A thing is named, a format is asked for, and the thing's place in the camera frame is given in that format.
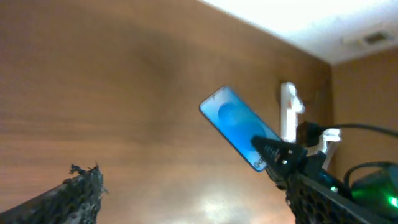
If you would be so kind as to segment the white power strip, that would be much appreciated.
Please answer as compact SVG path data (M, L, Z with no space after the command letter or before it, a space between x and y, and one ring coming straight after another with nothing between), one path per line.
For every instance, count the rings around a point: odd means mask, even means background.
M295 85L292 82L282 83L280 87L280 131L284 141L296 141L298 115L304 112L305 106L297 94Z

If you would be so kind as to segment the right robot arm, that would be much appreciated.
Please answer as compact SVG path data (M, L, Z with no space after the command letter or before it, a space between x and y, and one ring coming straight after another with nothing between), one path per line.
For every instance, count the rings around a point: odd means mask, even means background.
M373 162L378 170L355 182L331 176L326 154L260 136L251 140L266 172L286 193L296 223L397 223L397 165Z

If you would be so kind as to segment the blue screen Galaxy smartphone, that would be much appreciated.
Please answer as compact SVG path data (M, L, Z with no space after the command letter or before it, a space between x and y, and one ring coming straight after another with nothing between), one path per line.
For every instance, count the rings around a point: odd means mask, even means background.
M281 138L228 86L222 86L200 103L202 115L256 171L267 164L251 144L254 136Z

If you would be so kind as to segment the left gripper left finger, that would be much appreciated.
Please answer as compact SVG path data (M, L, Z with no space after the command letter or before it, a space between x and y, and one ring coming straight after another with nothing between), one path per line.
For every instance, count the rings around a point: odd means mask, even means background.
M82 169L72 164L71 174L60 185L1 212L2 224L96 223L102 194L108 190L100 166Z

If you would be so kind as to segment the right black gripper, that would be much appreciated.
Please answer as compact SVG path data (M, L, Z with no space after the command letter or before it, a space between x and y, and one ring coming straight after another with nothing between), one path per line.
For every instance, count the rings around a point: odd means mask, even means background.
M266 163L266 172L278 187L286 187L287 181L300 166L308 151L299 144L254 136L251 144ZM304 160L303 174L310 179L318 180L323 174L326 154L318 151Z

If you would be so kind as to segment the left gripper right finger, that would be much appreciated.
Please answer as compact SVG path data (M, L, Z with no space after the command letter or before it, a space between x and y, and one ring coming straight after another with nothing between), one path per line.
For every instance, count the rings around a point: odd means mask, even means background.
M287 182L286 201L298 224L394 224L329 188L297 174Z

